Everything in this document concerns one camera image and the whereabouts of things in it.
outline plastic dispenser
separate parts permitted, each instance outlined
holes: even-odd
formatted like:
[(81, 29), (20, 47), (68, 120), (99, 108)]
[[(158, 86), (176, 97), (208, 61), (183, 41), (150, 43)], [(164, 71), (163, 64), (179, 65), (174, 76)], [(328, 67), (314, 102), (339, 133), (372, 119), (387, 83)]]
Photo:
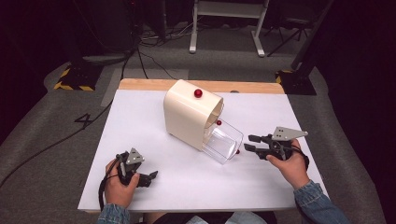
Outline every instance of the plastic dispenser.
[(224, 164), (238, 150), (243, 135), (219, 119), (222, 97), (179, 80), (165, 95), (166, 131)]

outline metal stand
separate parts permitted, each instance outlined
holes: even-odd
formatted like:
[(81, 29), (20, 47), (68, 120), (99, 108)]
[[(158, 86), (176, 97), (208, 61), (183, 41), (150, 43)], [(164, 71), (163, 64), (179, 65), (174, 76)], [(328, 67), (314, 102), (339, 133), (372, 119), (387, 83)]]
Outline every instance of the metal stand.
[(253, 37), (253, 41), (256, 46), (258, 55), (260, 57), (264, 57), (264, 50), (262, 49), (262, 43), (260, 42), (259, 34), (262, 28), (262, 22), (264, 21), (267, 8), (268, 8), (268, 0), (266, 0), (263, 5), (226, 3), (226, 2), (206, 2), (206, 1), (195, 0), (194, 15), (192, 19), (193, 26), (192, 26), (192, 34), (191, 34), (191, 42), (190, 42), (190, 53), (196, 52), (198, 15), (206, 15), (206, 16), (259, 19), (257, 23), (256, 31), (252, 31), (251, 35)]

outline white table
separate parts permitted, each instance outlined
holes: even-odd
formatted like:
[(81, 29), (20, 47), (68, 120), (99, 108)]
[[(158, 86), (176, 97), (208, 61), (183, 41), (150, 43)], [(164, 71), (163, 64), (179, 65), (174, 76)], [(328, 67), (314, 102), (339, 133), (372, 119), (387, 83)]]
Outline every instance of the white table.
[[(149, 188), (138, 188), (128, 209), (136, 212), (263, 211), (295, 206), (293, 189), (268, 161), (244, 150), (221, 165), (168, 134), (164, 126), (165, 91), (117, 90), (92, 162), (79, 210), (99, 211), (98, 188), (105, 166), (115, 155), (135, 147), (145, 161), (138, 172), (159, 171)], [(300, 129), (287, 95), (218, 93), (220, 115), (244, 134), (267, 135), (276, 126)], [(327, 191), (304, 138), (308, 174)]]

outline black equipment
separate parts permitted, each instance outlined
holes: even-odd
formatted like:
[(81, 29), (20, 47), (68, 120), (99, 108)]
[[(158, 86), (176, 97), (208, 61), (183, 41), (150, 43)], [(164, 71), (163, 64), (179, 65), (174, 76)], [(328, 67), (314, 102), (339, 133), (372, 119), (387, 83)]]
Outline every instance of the black equipment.
[(290, 140), (276, 141), (273, 140), (273, 136), (271, 134), (268, 134), (267, 136), (249, 135), (248, 140), (251, 142), (256, 142), (256, 143), (264, 142), (268, 144), (269, 148), (257, 148), (253, 145), (244, 144), (245, 150), (255, 152), (259, 156), (260, 160), (267, 160), (266, 156), (272, 155), (277, 157), (279, 160), (286, 161), (291, 157), (294, 151), (300, 153), (303, 156), (305, 161), (305, 169), (306, 170), (308, 169), (308, 165), (309, 165), (308, 157), (305, 156), (305, 154), (300, 149), (297, 149), (297, 147), (293, 148), (291, 146)]
[[(99, 204), (101, 211), (103, 210), (105, 204), (103, 201), (103, 193), (105, 192), (106, 182), (109, 178), (118, 177), (120, 179), (121, 184), (128, 186), (131, 182), (132, 176), (136, 174), (137, 169), (142, 164), (145, 159), (142, 155), (137, 152), (136, 149), (132, 148), (131, 152), (128, 153), (125, 151), (124, 153), (118, 154), (116, 156), (116, 160), (111, 164), (110, 168), (107, 170), (105, 177), (103, 178), (102, 182), (100, 183), (99, 187)], [(108, 176), (111, 170), (116, 165), (117, 161), (120, 162), (119, 166), (117, 167), (118, 174), (117, 176)], [(154, 179), (158, 174), (158, 171), (155, 171), (149, 175), (140, 174), (139, 183), (137, 187), (146, 187), (148, 188), (151, 184), (151, 180)]]

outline person's right hand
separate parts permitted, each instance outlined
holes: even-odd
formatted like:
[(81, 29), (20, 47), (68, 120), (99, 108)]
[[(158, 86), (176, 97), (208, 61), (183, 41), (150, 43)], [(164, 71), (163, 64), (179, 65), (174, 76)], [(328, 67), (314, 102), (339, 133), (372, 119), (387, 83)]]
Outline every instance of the person's right hand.
[[(297, 139), (291, 140), (291, 146), (300, 150), (300, 143)], [(305, 169), (304, 158), (300, 153), (294, 152), (286, 161), (281, 161), (275, 156), (267, 155), (266, 159), (279, 169), (283, 177), (293, 186), (299, 189), (309, 182), (308, 174)]]

